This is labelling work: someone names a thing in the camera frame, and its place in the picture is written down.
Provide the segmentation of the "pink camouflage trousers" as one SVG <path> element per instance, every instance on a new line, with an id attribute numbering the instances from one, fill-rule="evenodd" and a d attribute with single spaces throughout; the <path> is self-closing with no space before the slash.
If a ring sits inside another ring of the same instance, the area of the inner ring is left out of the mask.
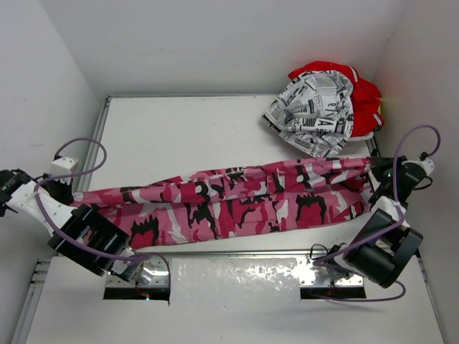
<path id="1" fill-rule="evenodd" d="M 369 210 L 369 157 L 221 168 L 147 186 L 75 193 L 134 249 L 341 224 Z"/>

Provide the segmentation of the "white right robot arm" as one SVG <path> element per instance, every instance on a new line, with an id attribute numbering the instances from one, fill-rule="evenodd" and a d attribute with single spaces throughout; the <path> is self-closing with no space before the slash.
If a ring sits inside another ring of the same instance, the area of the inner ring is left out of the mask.
<path id="1" fill-rule="evenodd" d="M 432 171 L 429 158 L 373 158 L 371 175 L 377 186 L 369 199 L 371 217 L 349 246 L 335 246 L 314 264 L 343 274 L 356 271 L 380 287 L 392 286 L 423 241 L 423 235 L 405 223 L 405 214 L 408 197 Z"/>

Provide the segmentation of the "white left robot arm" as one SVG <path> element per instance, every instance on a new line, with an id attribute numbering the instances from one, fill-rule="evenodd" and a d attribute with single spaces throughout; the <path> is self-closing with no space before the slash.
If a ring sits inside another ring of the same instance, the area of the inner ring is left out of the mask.
<path id="1" fill-rule="evenodd" d="M 35 199 L 36 185 L 37 182 L 22 170 L 2 170 L 1 215 L 8 210 L 29 214 L 48 231 L 48 246 L 98 276 L 108 272 L 126 282 L 132 282 L 139 276 L 141 262 L 124 262 L 87 252 L 56 234 L 48 220 L 51 219 L 64 234 L 90 249 L 129 257 L 133 252 L 128 248 L 129 236 L 125 232 L 89 206 L 69 206 L 69 188 L 61 187 L 54 181 L 38 189 L 42 206 L 48 214 L 45 217 Z"/>

